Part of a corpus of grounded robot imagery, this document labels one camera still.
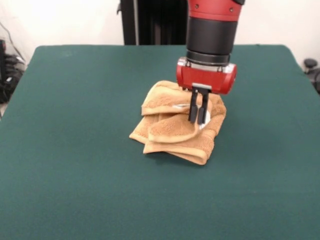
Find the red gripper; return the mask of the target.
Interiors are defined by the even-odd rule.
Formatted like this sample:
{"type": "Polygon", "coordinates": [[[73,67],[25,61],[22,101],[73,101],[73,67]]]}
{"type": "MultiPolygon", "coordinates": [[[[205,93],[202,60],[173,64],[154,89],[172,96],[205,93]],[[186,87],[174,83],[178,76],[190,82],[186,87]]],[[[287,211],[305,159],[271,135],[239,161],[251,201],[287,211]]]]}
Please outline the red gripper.
{"type": "Polygon", "coordinates": [[[192,89],[188,120],[198,125],[206,122],[207,108],[209,102],[209,92],[201,91],[202,104],[198,110],[197,97],[198,90],[195,88],[207,89],[213,94],[228,94],[237,76],[237,66],[229,64],[224,70],[205,70],[191,66],[178,64],[176,68],[177,84],[185,89],[192,89]]]}

